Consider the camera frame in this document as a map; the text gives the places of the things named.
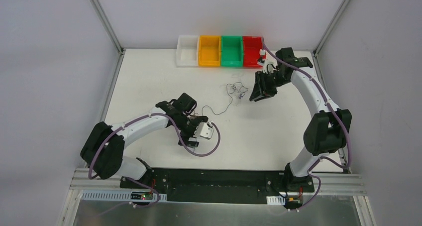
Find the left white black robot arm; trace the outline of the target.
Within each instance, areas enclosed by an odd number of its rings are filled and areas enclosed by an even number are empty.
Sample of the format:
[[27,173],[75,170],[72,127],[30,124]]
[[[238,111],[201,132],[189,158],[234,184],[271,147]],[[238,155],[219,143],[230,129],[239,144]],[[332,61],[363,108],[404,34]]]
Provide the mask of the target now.
[[147,188],[152,181],[150,167],[144,160],[124,156],[124,150],[152,132],[173,126],[180,136],[178,144],[192,151],[198,147],[199,137],[211,139],[214,133],[207,116],[193,115],[196,106],[192,97],[182,93],[132,120],[113,125],[97,123],[80,153],[89,166],[89,178],[128,177],[139,188]]

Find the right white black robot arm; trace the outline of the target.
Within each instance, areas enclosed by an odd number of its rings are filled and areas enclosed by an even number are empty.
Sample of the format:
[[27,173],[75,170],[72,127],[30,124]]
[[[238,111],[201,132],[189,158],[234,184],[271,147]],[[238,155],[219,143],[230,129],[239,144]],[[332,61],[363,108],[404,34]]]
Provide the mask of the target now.
[[291,83],[301,94],[311,114],[311,121],[303,134],[304,147],[286,165],[277,184],[279,189],[297,192],[311,185],[309,173],[320,160],[347,145],[352,114],[332,102],[323,90],[309,58],[296,57],[291,47],[273,54],[276,62],[267,59],[267,54],[265,48],[259,50],[257,64],[261,70],[255,72],[249,100],[257,102],[274,97],[278,87]]

